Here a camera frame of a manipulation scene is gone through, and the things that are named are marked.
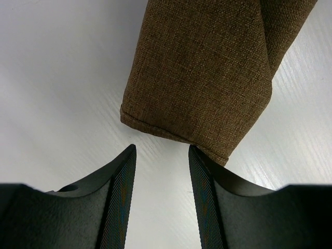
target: brown napkin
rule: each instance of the brown napkin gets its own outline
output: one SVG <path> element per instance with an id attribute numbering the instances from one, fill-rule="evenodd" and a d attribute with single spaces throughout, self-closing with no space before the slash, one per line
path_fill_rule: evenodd
<path id="1" fill-rule="evenodd" d="M 225 165 L 316 0 L 149 0 L 121 121 Z"/>

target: brown fabric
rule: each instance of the brown fabric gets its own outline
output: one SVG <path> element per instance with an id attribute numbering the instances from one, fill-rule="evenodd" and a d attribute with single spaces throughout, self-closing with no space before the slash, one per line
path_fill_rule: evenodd
<path id="1" fill-rule="evenodd" d="M 120 114 L 225 165 L 316 0 L 149 0 Z"/>

